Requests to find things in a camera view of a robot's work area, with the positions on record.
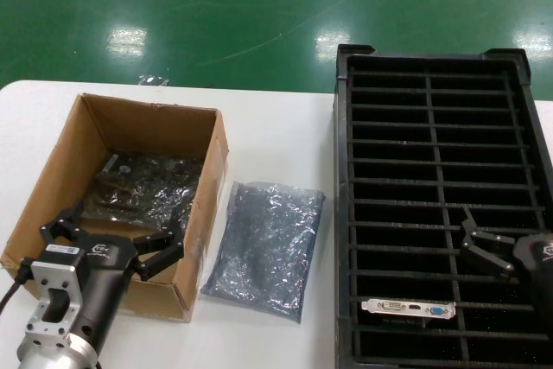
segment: green floor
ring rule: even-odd
[[[526,48],[553,99],[552,0],[0,0],[0,86],[14,80],[334,90],[336,45]]]

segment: metal bracket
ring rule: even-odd
[[[361,308],[379,315],[405,315],[449,320],[455,316],[455,303],[407,302],[403,300],[385,300],[370,298],[361,303]]]
[[[31,269],[41,296],[35,312],[27,323],[25,337],[37,346],[59,347],[61,344],[63,347],[69,347],[67,336],[83,303],[76,269],[72,265],[41,261],[34,261]],[[51,307],[54,307],[57,296],[67,297],[64,304],[67,311],[64,315],[52,319],[49,318]]]

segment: black cable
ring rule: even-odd
[[[5,309],[6,304],[8,304],[8,301],[16,293],[17,289],[24,285],[28,280],[33,278],[33,271],[31,270],[31,264],[33,263],[33,261],[33,258],[24,258],[22,260],[19,266],[19,270],[17,270],[17,274],[14,277],[14,283],[0,302],[0,315]]]
[[[21,284],[18,282],[15,282],[11,285],[10,289],[6,293],[6,295],[3,297],[2,301],[0,302],[0,315],[2,314],[4,308],[6,307],[6,304],[8,304],[8,301],[11,299],[11,297],[16,293],[17,289],[21,287]]]

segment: cardboard box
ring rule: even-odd
[[[217,110],[78,96],[0,262],[14,276],[23,257],[38,256],[44,248],[40,226],[84,196],[110,150],[205,158],[184,238],[184,258],[148,282],[134,276],[120,308],[190,321],[226,173],[228,145]],[[84,221],[81,226],[90,233],[129,238],[151,233],[109,221]],[[34,282],[26,287],[37,296]]]

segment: black plastic crate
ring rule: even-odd
[[[553,367],[516,279],[459,258],[469,207],[488,232],[550,232],[552,167],[524,50],[376,54],[340,45],[334,103],[339,369]],[[383,324],[369,297],[456,303],[426,328]]]

